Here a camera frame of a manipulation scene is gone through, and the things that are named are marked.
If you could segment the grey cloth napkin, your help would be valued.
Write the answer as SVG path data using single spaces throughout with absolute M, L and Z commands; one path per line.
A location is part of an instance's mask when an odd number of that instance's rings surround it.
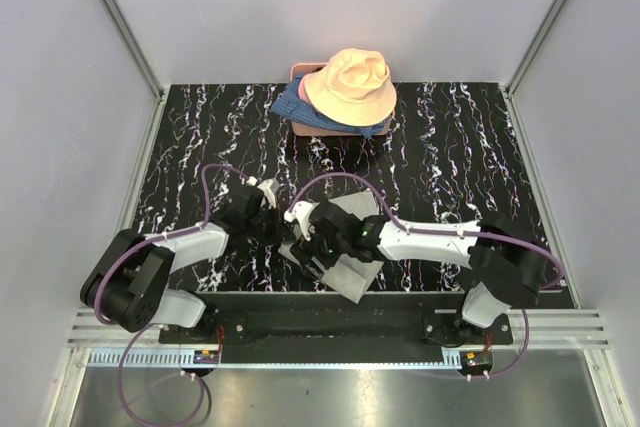
M 355 214 L 359 219 L 368 215 L 379 215 L 379 207 L 370 191 L 349 194 L 327 201 L 335 203 L 348 213 Z M 362 263 L 357 259 L 343 255 L 334 267 L 324 272 L 322 277 L 314 277 L 291 254 L 292 244 L 302 236 L 299 226 L 285 223 L 290 226 L 291 234 L 282 242 L 279 253 L 299 266 L 302 273 L 312 280 L 321 282 L 355 304 L 359 303 L 381 270 L 383 259 L 380 257 L 379 261 Z

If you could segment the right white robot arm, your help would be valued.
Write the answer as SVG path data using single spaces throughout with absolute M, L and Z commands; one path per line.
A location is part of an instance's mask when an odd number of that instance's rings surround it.
M 539 245 L 517 238 L 505 224 L 416 223 L 373 213 L 371 200 L 359 213 L 353 212 L 354 204 L 351 199 L 301 201 L 284 214 L 296 235 L 290 257 L 352 303 L 361 301 L 383 262 L 421 260 L 474 272 L 477 283 L 453 321 L 463 342 L 480 341 L 508 310 L 537 305 L 552 257 Z

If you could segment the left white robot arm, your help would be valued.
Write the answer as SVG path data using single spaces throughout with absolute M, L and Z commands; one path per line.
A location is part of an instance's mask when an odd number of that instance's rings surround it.
M 124 229 L 113 238 L 80 290 L 80 301 L 107 324 L 137 333 L 151 324 L 179 326 L 196 343 L 215 333 L 204 300 L 168 287 L 172 273 L 218 259 L 253 240 L 274 245 L 280 219 L 274 179 L 252 178 L 206 222 L 168 234 Z

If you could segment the blue patterned cloth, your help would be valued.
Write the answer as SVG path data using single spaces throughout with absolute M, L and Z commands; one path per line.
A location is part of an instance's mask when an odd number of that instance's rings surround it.
M 385 135 L 394 114 L 383 122 L 365 127 L 350 126 L 336 122 L 317 112 L 311 104 L 302 100 L 298 90 L 302 76 L 296 76 L 287 84 L 284 92 L 271 106 L 271 112 L 291 122 L 293 132 L 299 137 L 359 136 L 373 138 Z

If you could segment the peach bucket hat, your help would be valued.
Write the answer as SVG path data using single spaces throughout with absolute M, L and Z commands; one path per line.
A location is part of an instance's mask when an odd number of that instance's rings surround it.
M 301 85 L 316 111 L 352 127 L 385 123 L 396 107 L 391 69 L 378 51 L 343 49 Z

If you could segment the pink plastic tray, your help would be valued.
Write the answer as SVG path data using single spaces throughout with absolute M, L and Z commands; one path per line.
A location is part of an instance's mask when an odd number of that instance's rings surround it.
M 297 75 L 306 76 L 310 73 L 314 73 L 320 71 L 324 68 L 325 63 L 297 63 L 291 68 L 290 77 L 294 79 Z M 308 97 L 306 95 L 306 91 L 304 88 L 304 81 L 300 80 L 298 86 L 298 97 L 305 102 L 308 101 Z M 392 120 L 394 118 L 394 113 L 387 119 L 384 127 L 377 133 L 375 136 L 383 136 L 386 135 L 391 127 Z M 339 136 L 355 136 L 355 133 L 345 133 L 339 132 L 335 130 L 328 129 L 320 129 L 311 126 L 307 126 L 305 124 L 301 124 L 298 122 L 291 122 L 293 132 L 296 136 L 299 137 L 339 137 Z

